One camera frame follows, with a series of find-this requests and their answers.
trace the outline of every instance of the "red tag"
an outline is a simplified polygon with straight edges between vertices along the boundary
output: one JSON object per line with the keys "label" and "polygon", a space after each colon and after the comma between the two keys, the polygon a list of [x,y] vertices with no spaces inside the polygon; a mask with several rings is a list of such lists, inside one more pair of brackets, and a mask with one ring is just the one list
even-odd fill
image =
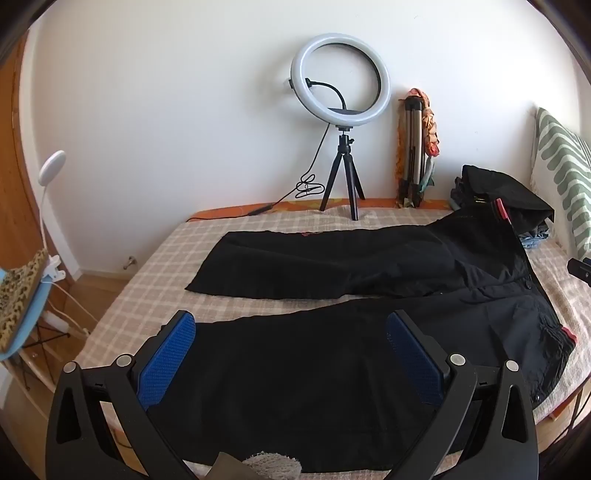
{"label": "red tag", "polygon": [[571,332],[567,327],[562,327],[562,330],[569,336],[569,338],[576,344],[577,336]]}

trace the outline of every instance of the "beige checkered blanket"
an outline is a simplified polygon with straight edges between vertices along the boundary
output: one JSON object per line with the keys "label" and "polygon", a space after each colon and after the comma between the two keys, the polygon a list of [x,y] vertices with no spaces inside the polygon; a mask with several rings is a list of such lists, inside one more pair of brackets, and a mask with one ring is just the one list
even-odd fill
{"label": "beige checkered blanket", "polygon": [[[145,340],[177,310],[188,310],[198,322],[233,320],[250,315],[272,315],[309,310],[356,297],[338,300],[253,300],[214,297],[184,288],[213,246],[230,231],[318,232],[326,230],[376,229],[392,225],[425,225],[449,212],[415,209],[360,209],[359,221],[349,218],[348,207],[325,212],[278,212],[256,217],[204,220],[180,225],[133,277],[106,312],[77,358],[82,367],[109,365],[122,353],[135,353]],[[562,403],[591,371],[591,289],[568,274],[565,253],[546,240],[528,251],[534,271],[563,325],[577,337],[562,379],[550,396],[534,411],[536,422]],[[110,424],[119,426],[110,405],[105,407]],[[314,480],[378,480],[384,472],[303,475]]]}

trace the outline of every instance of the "white pillowcase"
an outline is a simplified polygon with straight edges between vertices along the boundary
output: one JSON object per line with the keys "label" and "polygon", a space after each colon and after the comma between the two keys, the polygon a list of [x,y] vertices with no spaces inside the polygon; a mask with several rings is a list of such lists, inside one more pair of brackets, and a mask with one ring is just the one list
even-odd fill
{"label": "white pillowcase", "polygon": [[531,189],[554,209],[551,237],[571,257],[591,257],[591,150],[540,108]]}

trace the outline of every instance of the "leopard print fabric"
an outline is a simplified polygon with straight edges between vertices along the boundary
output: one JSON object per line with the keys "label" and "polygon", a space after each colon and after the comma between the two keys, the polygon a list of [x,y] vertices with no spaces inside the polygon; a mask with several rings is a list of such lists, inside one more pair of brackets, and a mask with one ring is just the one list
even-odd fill
{"label": "leopard print fabric", "polygon": [[7,270],[0,284],[0,351],[5,352],[28,306],[47,263],[47,250],[39,250],[26,265]]}

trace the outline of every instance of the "white cable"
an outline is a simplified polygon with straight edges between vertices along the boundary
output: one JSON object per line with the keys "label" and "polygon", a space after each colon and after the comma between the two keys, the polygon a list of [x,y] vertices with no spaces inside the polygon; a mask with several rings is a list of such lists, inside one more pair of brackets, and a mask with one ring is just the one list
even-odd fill
{"label": "white cable", "polygon": [[39,204],[39,227],[41,227],[41,240],[43,240],[43,248],[47,250],[47,240],[45,239],[45,227],[43,225],[43,202],[45,202],[45,192],[47,187],[43,187],[43,195],[41,195],[41,203]]}
{"label": "white cable", "polygon": [[78,330],[80,330],[81,332],[83,332],[87,337],[90,335],[90,332],[88,331],[88,329],[86,328],[82,328],[77,321],[75,321],[72,317],[70,317],[67,313],[64,313],[61,310],[58,310],[55,305],[53,303],[51,303],[51,300],[47,300],[47,303],[49,304],[49,306],[54,310],[54,312],[59,313],[60,315],[63,315],[64,317],[66,317],[68,320],[70,320],[74,325],[76,325],[76,327],[78,328]]}
{"label": "white cable", "polygon": [[78,305],[90,318],[92,318],[96,323],[99,323],[99,321],[95,318],[95,316],[93,314],[91,314],[91,312],[89,312],[88,310],[86,310],[78,300],[76,300],[72,295],[70,295],[68,293],[67,290],[63,289],[60,285],[58,285],[57,283],[51,282],[51,281],[42,281],[41,283],[49,283],[51,285],[56,286],[57,288],[59,288],[63,293],[65,293],[66,295],[68,295],[76,305]]}

